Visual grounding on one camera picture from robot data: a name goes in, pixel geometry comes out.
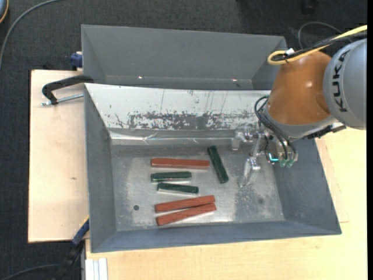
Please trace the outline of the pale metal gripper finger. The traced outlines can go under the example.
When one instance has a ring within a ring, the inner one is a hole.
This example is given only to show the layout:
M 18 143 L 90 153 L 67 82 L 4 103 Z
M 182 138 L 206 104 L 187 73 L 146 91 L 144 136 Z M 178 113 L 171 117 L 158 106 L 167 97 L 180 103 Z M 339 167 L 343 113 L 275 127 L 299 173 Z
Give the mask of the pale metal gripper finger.
M 238 186 L 245 187 L 254 183 L 261 172 L 261 166 L 255 157 L 249 157 L 245 160 L 242 168 L 242 174 L 238 179 Z
M 239 150 L 241 144 L 250 143 L 254 139 L 254 134 L 249 128 L 237 128 L 232 138 L 232 150 Z

